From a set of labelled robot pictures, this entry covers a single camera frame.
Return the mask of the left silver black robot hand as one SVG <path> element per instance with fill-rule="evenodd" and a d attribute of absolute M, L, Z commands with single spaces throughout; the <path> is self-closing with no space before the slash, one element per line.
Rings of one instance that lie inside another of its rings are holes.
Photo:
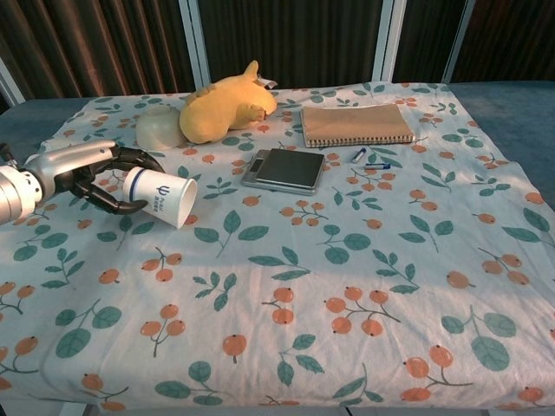
<path fill-rule="evenodd" d="M 67 146 L 42 153 L 23 166 L 42 187 L 45 200 L 56 194 L 71 192 L 92 205 L 114 215 L 130 215 L 144 207 L 143 200 L 124 202 L 94 184 L 96 175 L 106 170 L 131 171 L 139 167 L 164 172 L 158 161 L 147 152 L 119 146 L 113 140 L 100 140 Z"/>

